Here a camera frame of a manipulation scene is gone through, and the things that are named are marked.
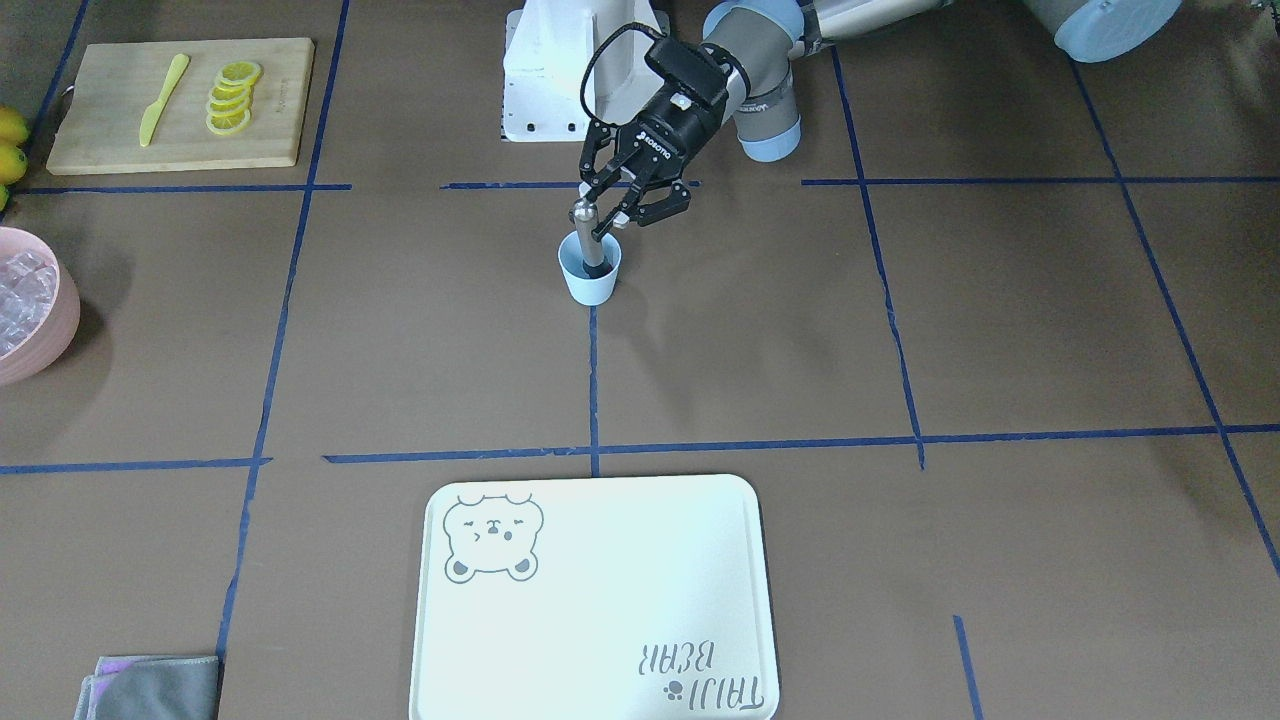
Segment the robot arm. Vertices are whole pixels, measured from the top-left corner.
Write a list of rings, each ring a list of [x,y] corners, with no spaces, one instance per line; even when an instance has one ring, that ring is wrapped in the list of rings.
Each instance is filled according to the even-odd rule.
[[[579,199],[570,209],[579,237],[600,241],[616,225],[650,225],[685,211],[684,173],[724,126],[733,126],[750,159],[786,158],[803,137],[794,60],[936,8],[934,1],[722,1],[695,44],[634,24],[652,41],[644,61],[660,86],[623,123],[591,118]]]

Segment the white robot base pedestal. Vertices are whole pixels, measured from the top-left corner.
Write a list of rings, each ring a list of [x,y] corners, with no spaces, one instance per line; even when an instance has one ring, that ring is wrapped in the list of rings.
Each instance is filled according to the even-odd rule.
[[[641,32],[617,38],[589,60],[620,27],[636,22],[671,31],[667,1],[526,1],[506,19],[502,137],[517,143],[579,142],[595,117],[625,124],[663,85],[644,60]]]

